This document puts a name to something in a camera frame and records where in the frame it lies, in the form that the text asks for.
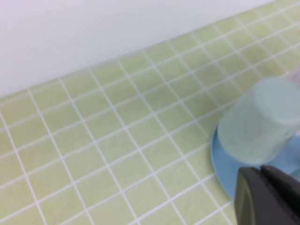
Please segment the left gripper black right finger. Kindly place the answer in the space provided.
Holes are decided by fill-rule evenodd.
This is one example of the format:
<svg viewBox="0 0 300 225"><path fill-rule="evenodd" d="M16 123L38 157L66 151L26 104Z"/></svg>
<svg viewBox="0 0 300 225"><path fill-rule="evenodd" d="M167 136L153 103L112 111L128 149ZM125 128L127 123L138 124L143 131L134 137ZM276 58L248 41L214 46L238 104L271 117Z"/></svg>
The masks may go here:
<svg viewBox="0 0 300 225"><path fill-rule="evenodd" d="M292 210L300 210L300 182L271 165L262 165L261 173Z"/></svg>

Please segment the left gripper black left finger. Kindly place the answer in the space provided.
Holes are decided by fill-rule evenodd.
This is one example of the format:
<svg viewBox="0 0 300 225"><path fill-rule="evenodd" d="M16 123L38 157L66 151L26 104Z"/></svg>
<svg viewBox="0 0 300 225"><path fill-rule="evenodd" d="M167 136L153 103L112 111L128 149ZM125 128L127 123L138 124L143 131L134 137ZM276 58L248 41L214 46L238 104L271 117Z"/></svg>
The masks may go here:
<svg viewBox="0 0 300 225"><path fill-rule="evenodd" d="M238 170L235 214L239 225L298 225L300 210L292 210L261 173L261 168Z"/></svg>

